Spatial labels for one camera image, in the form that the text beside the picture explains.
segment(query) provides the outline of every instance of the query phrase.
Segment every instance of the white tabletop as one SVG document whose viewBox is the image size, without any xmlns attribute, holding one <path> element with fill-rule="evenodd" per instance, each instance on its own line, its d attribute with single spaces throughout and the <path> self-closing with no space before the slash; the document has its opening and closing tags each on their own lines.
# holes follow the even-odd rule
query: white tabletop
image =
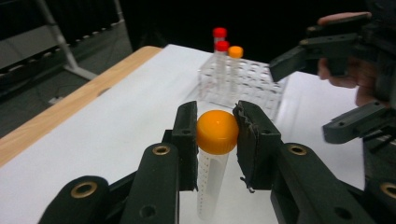
<svg viewBox="0 0 396 224">
<path fill-rule="evenodd" d="M 210 53 L 169 45 L 119 84 L 0 169 L 0 223 L 37 223 L 59 190 L 83 175 L 109 184 L 134 172 L 146 147 L 172 129 L 177 108 L 197 100 L 198 68 Z M 321 126 L 355 107 L 355 90 L 290 76 L 276 120 L 286 143 L 311 147 L 337 176 L 363 188 L 361 141 L 324 142 Z M 219 107 L 198 102 L 198 114 Z M 269 191 L 251 194 L 231 152 L 213 223 L 277 223 Z M 180 223 L 202 223 L 196 191 L 180 192 Z"/>
</svg>

